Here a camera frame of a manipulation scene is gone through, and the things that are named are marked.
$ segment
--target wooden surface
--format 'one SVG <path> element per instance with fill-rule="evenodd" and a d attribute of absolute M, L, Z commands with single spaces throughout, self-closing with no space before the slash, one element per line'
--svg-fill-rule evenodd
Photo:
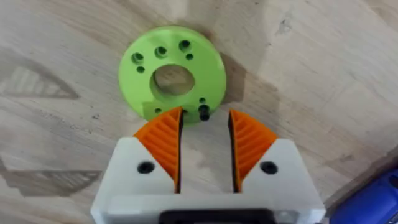
<path fill-rule="evenodd" d="M 293 139 L 328 208 L 394 162 L 396 0 L 0 0 L 1 223 L 92 223 L 115 142 L 145 123 L 119 60 L 169 24 L 228 71 L 222 107 L 183 131 L 183 193 L 231 192 L 228 108 Z"/>

